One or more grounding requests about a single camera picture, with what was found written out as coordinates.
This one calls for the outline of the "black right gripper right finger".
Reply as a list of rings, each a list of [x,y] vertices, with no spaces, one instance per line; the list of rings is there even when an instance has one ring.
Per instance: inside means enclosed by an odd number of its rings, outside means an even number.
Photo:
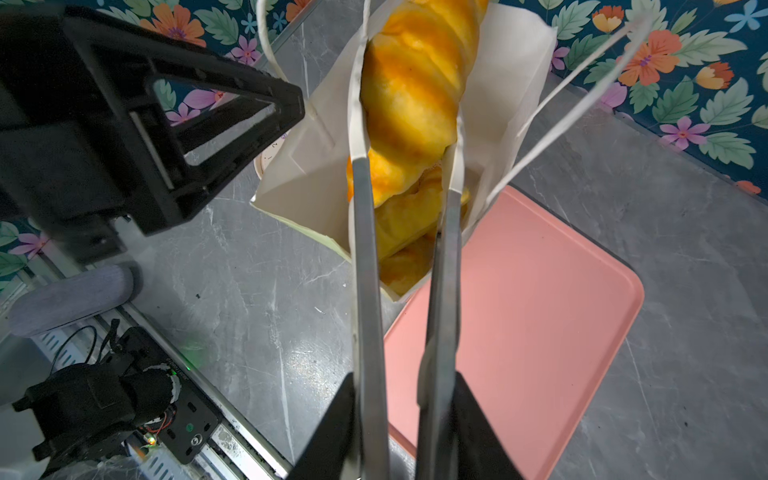
[[[524,479],[460,372],[455,377],[453,417],[458,479]]]

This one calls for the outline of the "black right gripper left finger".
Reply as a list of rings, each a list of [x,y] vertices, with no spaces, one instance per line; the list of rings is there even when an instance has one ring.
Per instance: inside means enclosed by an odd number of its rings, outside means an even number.
[[[338,480],[352,438],[355,409],[354,376],[348,373],[315,429],[288,480]]]

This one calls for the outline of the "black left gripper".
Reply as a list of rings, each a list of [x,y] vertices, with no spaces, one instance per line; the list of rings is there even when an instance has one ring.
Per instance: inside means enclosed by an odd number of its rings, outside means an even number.
[[[174,124],[159,80],[225,100]],[[84,7],[1,10],[1,215],[27,214],[81,263],[190,221],[305,116],[300,88]]]

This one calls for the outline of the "metal tongs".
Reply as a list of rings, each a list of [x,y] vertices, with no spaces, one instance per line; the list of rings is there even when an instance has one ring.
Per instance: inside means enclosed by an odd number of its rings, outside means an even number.
[[[355,415],[351,452],[360,479],[390,476],[384,334],[374,225],[374,201],[368,158],[369,139],[360,101],[364,52],[369,40],[370,7],[363,20],[348,91],[348,144],[354,178],[350,204],[352,265],[356,282],[357,356],[354,366]],[[435,242],[426,345],[418,377],[420,406],[416,476],[456,479],[459,440],[454,414],[456,357],[461,325],[461,197],[464,188],[464,140],[448,148],[444,209]]]

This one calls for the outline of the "green painted paper bag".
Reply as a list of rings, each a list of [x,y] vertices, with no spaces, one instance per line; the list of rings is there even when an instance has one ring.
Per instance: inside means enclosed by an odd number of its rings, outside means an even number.
[[[351,87],[363,65],[359,50],[394,18],[398,1],[386,1],[350,38],[309,101],[307,118],[292,127],[281,149],[268,165],[252,198],[254,208],[289,225],[334,250],[346,261],[350,253],[347,201],[349,152],[348,104],[359,89]],[[468,85],[458,104],[463,133],[457,149],[470,173],[469,215],[462,235],[469,238],[495,202],[501,189],[532,163],[589,110],[620,76],[635,53],[653,34],[654,15],[641,10],[604,38],[550,93],[542,94],[559,34],[555,26],[522,8],[490,4],[477,29],[479,51]],[[624,56],[570,112],[525,155],[519,153],[533,119],[553,96],[622,38],[629,38]]]

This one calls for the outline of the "orange croissant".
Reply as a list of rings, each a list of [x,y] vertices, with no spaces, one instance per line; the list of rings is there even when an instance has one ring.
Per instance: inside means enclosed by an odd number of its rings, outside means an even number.
[[[406,192],[374,210],[378,260],[385,260],[434,230],[444,208],[442,168],[426,170]]]

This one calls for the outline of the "yellow croissant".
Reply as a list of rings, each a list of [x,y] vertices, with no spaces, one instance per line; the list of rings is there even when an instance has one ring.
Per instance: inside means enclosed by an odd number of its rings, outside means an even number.
[[[368,42],[361,103],[375,206],[413,188],[457,139],[483,0],[403,1]]]

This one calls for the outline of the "striped yellow bread roll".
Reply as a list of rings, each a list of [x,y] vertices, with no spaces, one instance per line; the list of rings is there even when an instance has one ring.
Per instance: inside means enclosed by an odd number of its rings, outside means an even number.
[[[431,269],[434,240],[421,237],[383,260],[380,280],[398,296],[404,296]]]

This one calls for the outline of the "pink plastic tray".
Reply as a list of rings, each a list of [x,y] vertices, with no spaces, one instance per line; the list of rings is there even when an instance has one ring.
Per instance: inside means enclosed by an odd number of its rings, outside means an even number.
[[[513,187],[479,222],[457,368],[523,477],[552,473],[643,301],[629,266]]]

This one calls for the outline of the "metal base rail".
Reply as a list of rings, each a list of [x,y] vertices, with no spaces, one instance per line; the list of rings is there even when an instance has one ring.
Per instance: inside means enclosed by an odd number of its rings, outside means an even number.
[[[290,463],[132,305],[96,332],[95,362],[51,371],[15,401],[42,437],[45,475],[131,453],[213,478],[284,479]]]

